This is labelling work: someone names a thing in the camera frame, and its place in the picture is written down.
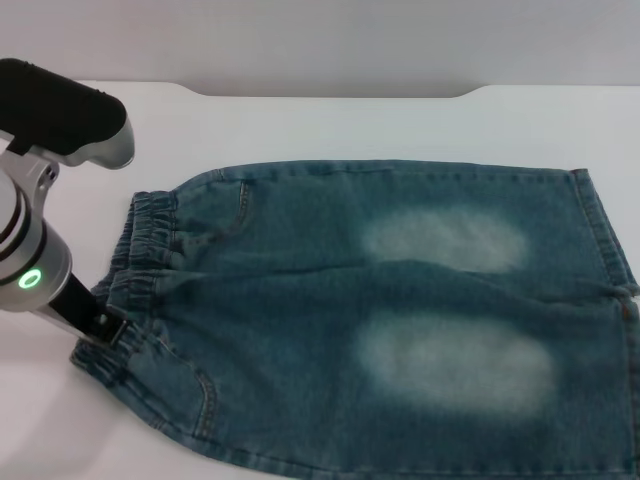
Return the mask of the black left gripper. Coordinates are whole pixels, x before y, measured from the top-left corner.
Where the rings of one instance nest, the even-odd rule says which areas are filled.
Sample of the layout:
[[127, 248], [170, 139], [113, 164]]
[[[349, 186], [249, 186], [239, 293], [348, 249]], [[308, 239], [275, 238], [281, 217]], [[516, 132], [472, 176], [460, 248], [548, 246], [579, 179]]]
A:
[[108, 345], [113, 345], [128, 326], [123, 315], [105, 310], [73, 273], [51, 301], [51, 308], [82, 336]]

